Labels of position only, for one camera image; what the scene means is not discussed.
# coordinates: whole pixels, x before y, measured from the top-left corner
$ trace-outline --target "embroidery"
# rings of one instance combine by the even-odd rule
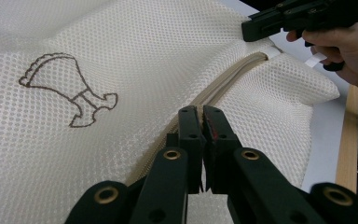
[[[76,58],[66,53],[39,57],[25,72],[25,76],[20,78],[19,83],[26,88],[54,91],[76,105],[79,114],[74,115],[69,124],[71,128],[90,126],[96,121],[95,115],[99,110],[112,110],[118,101],[117,93],[106,93],[103,97],[95,94],[81,74]]]

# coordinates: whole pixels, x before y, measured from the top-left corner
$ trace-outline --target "hand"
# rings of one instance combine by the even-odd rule
[[[341,63],[345,65],[337,74],[358,87],[358,22],[349,28],[337,28],[317,32],[304,31],[302,37],[314,44],[312,53],[321,52],[327,56],[323,64]],[[297,40],[296,32],[289,32],[288,41]]]

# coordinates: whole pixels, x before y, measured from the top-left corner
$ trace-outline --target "honeycomb mesh texture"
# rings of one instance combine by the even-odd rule
[[[0,0],[0,223],[63,223],[92,185],[130,184],[179,108],[272,45],[244,43],[245,20],[207,0]],[[311,105],[334,97],[329,80],[283,55],[218,106],[298,186]],[[191,196],[189,223],[226,223],[224,201]]]

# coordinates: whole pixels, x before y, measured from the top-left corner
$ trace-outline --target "wooden strip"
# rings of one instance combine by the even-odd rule
[[[350,85],[339,147],[336,183],[356,192],[358,152],[358,88]]]

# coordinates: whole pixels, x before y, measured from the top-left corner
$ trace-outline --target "beige zipper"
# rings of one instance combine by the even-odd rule
[[[261,64],[268,59],[267,54],[262,52],[253,53],[243,58],[213,81],[205,90],[203,90],[190,104],[196,105],[199,115],[202,114],[202,105],[215,105],[228,89],[246,72]],[[136,176],[135,180],[129,180],[130,183],[141,179],[149,172],[157,153],[164,148],[167,133],[176,133],[178,130],[178,117],[175,116],[171,122],[161,132],[154,144],[150,147],[152,155],[146,161],[142,171]]]

